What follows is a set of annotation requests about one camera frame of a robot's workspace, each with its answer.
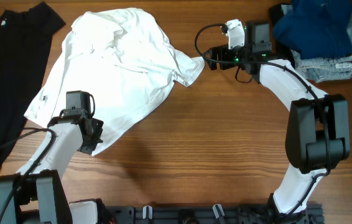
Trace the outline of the dark folded garment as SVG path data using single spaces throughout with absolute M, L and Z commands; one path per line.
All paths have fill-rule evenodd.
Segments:
M 269 8 L 269 17 L 273 26 L 273 38 L 276 43 L 276 53 L 280 55 L 283 59 L 287 59 L 293 67 L 295 67 L 295 60 L 290 47 L 285 44 L 284 34 L 286 31 L 286 24 L 284 22 L 284 12 L 282 10 L 282 5 L 289 6 L 289 3 L 282 2 L 273 5 Z

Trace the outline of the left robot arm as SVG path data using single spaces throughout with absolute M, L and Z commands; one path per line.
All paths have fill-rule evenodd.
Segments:
M 77 151 L 91 153 L 103 122 L 84 115 L 55 117 L 30 160 L 0 176 L 0 223 L 113 223 L 100 199 L 69 203 L 61 178 Z

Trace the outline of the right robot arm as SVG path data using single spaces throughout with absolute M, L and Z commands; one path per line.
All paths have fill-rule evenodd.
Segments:
M 309 221 L 315 215 L 307 202 L 315 187 L 350 154 L 348 103 L 342 95 L 329 95 L 310 84 L 287 59 L 253 48 L 220 45 L 202 53 L 211 70 L 237 67 L 247 72 L 289 111 L 284 179 L 267 205 L 244 206 L 242 212 L 268 223 Z

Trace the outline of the blue folded shirt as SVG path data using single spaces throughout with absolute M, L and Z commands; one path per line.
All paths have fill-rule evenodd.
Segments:
M 283 17 L 285 44 L 302 59 L 338 58 L 352 54 L 346 28 L 352 13 L 350 0 L 294 0 Z

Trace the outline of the folded light denim jeans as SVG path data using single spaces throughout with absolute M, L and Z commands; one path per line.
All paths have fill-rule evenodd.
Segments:
M 352 13 L 346 28 L 346 33 L 352 44 Z M 312 58 L 301 59 L 300 54 L 292 49 L 288 50 L 292 54 L 291 62 L 301 76 L 317 83 L 331 80 L 347 80 L 352 78 L 352 54 L 339 58 Z

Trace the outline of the black garment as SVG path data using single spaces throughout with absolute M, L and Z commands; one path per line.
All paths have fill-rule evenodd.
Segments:
M 6 10 L 0 17 L 0 169 L 42 86 L 53 35 L 64 25 L 46 2 L 24 12 Z

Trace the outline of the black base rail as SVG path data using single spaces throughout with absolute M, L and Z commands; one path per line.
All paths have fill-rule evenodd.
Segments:
M 266 204 L 244 204 L 223 207 L 108 207 L 114 217 L 113 223 L 128 224 L 183 224 L 183 223 L 294 223 L 324 224 L 323 208 L 320 204 L 309 204 L 300 213 L 283 217 Z

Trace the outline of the white t-shirt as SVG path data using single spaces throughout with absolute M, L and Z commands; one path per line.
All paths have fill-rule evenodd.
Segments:
M 94 117 L 104 123 L 95 150 L 101 153 L 163 103 L 175 83 L 191 85 L 204 66 L 202 58 L 175 49 L 142 9 L 86 12 L 73 22 L 24 115 L 44 127 L 65 108 L 67 92 L 88 92 L 95 99 Z

